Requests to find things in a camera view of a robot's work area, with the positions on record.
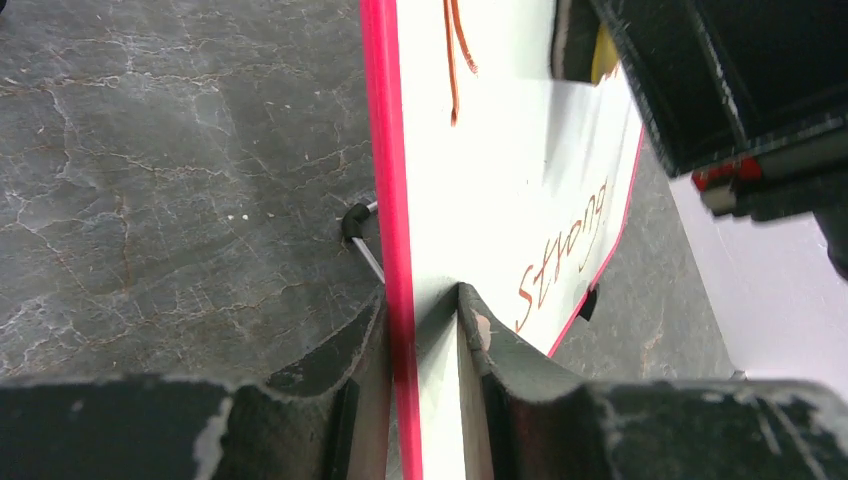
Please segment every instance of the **red light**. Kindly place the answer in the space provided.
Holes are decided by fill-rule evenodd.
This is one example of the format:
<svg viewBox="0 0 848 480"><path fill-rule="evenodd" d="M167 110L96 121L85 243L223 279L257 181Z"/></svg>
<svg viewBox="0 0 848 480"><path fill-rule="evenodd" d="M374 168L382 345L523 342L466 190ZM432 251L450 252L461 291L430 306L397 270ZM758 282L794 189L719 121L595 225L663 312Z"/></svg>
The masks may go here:
<svg viewBox="0 0 848 480"><path fill-rule="evenodd" d="M754 157L745 157L741 160L718 165L706 170L692 173L692 182L699 192L705 192L710 186L720 180L732 180L734 178L751 182L763 177L763 169Z"/></svg>

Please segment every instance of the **word strong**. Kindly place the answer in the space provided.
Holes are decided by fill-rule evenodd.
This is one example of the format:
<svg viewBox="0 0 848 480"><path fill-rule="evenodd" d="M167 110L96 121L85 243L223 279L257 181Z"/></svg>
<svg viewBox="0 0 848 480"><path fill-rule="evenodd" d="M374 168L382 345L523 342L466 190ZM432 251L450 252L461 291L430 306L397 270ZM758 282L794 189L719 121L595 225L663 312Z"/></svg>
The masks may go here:
<svg viewBox="0 0 848 480"><path fill-rule="evenodd" d="M524 319L516 320L516 332L524 328L534 311L542 308L548 290L557 283L560 275L567 275L563 272L563 268L567 267L568 259L577 260L578 274L586 268L601 227L601 214L604 211L606 193L605 180L598 192L589 197L586 202L583 218L574 222L570 230L562 230L556 237L549 239L545 244L541 263L529 265L524 270L524 276L521 277L521 283L518 286L518 295L527 302L527 311Z"/></svg>

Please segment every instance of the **pink whiteboard frame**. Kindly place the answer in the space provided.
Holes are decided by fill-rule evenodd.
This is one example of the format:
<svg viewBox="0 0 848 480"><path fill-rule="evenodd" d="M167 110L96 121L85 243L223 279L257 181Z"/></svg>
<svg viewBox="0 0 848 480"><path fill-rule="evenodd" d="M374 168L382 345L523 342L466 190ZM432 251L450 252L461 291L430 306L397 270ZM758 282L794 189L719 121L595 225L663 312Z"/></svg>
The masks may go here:
<svg viewBox="0 0 848 480"><path fill-rule="evenodd" d="M386 300L389 310L392 371L398 412L398 431L403 478L423 480L421 458L421 415L418 396L418 364L415 357L415 309L412 259L409 239L409 208L406 190L403 107L398 51L397 5L394 0L360 0L365 83L371 123L374 176L380 213L377 215L386 275ZM644 130L639 138L642 144ZM630 208L630 194L639 164L637 150L633 165L624 222ZM624 225L615 245L593 280L598 282L612 254L618 248ZM552 356L568 331L586 296L572 312L568 322L548 352Z"/></svg>

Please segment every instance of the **gray concrete floor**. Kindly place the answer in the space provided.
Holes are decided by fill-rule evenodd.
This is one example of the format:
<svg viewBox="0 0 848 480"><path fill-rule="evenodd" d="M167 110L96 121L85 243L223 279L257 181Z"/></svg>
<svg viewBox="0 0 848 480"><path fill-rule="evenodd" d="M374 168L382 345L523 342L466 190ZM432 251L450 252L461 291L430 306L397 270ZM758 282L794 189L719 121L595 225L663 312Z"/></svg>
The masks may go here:
<svg viewBox="0 0 848 480"><path fill-rule="evenodd" d="M357 4L10 1L0 376L261 377L352 317L377 284L338 238L373 199ZM602 288L561 364L732 372L650 151Z"/></svg>

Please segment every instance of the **whiteboard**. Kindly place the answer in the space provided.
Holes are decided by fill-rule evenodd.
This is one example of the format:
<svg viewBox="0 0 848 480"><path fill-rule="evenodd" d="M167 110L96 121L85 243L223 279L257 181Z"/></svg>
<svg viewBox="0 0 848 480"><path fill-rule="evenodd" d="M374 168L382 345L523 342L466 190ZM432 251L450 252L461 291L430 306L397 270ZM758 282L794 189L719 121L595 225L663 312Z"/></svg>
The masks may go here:
<svg viewBox="0 0 848 480"><path fill-rule="evenodd" d="M467 282L552 353L615 250L642 123L619 69L551 81L553 0L361 7L404 478L459 479L458 326L416 348L421 322Z"/></svg>

